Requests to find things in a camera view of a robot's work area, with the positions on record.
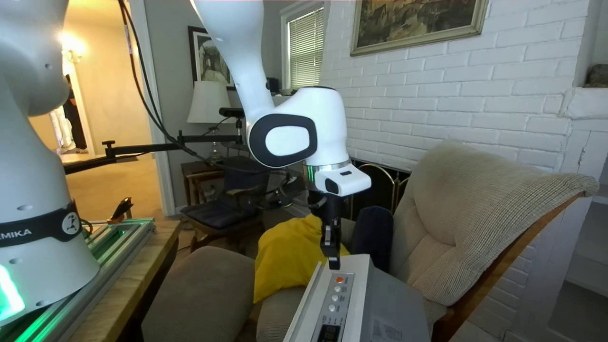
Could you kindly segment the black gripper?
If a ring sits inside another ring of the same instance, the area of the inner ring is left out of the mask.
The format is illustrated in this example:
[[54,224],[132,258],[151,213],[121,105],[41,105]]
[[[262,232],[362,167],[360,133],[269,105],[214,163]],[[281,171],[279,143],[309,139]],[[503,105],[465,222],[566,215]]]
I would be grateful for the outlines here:
[[328,270],[339,268],[339,200],[322,198],[320,251],[326,255]]

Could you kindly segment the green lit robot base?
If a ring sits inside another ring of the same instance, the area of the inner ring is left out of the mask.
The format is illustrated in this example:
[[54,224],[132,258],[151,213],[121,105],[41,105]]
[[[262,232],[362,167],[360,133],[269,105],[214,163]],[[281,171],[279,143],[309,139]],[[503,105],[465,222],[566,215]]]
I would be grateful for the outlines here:
[[151,232],[151,219],[127,219],[72,243],[3,247],[0,342],[64,340]]

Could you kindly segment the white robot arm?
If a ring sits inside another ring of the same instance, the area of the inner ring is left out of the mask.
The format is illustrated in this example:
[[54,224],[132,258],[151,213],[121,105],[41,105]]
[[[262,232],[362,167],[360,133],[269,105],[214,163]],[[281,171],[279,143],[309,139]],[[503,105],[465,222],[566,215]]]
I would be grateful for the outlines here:
[[[98,262],[81,236],[60,160],[30,125],[60,106],[58,32],[68,0],[0,0],[0,323],[83,289]],[[298,89],[275,103],[265,87],[260,42],[262,0],[189,0],[227,65],[244,112],[246,146],[271,169],[296,162],[311,169],[313,188],[345,198],[370,186],[345,150],[345,114],[338,91]]]

